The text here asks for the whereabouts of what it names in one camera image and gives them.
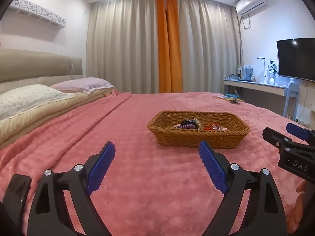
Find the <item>person's right hand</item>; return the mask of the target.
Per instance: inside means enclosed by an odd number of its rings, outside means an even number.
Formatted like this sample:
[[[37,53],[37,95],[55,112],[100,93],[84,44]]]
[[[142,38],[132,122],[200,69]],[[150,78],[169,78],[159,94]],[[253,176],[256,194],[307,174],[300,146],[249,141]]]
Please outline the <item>person's right hand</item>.
[[[293,207],[290,215],[287,219],[287,229],[288,233],[294,233],[302,220],[304,208],[303,208],[303,196],[305,194],[305,188],[307,181],[303,181],[297,188],[296,192],[299,193],[299,196],[296,199],[295,206]]]

